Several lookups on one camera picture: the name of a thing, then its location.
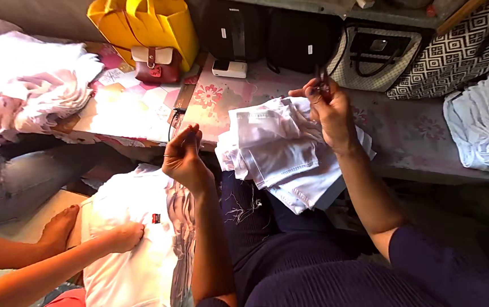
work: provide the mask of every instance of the white power bank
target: white power bank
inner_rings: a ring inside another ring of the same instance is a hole
[[[217,59],[212,65],[212,73],[215,76],[228,76],[232,78],[246,78],[247,63],[220,61]]]

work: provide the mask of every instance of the foot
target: foot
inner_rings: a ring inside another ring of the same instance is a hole
[[[76,224],[79,211],[80,206],[72,205],[52,217],[46,224],[42,237],[37,243],[43,249],[45,258],[53,257],[66,250],[68,237]]]

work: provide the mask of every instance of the pink floral bedsheet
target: pink floral bedsheet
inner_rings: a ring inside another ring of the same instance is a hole
[[[212,73],[213,61],[209,55],[180,125],[199,123],[208,149],[229,129],[228,110],[285,96],[312,78],[284,69],[273,73],[263,61],[248,66],[246,79],[219,77]],[[373,138],[373,149],[378,153],[373,165],[381,170],[380,175],[394,177],[394,171],[400,170],[416,171],[415,176],[425,172],[489,181],[488,172],[460,163],[442,114],[442,99],[394,101],[384,93],[347,91],[355,123]]]

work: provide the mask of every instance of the gray wall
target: gray wall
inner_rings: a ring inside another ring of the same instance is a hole
[[[17,24],[26,33],[76,40],[104,41],[87,17],[93,0],[0,0],[0,19]],[[197,29],[207,0],[186,0]]]

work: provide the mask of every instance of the yellow bag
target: yellow bag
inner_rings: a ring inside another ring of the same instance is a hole
[[[95,0],[87,16],[113,45],[128,49],[142,44],[176,48],[182,55],[180,69],[184,72],[199,51],[199,39],[184,0]],[[129,51],[116,50],[135,66]]]

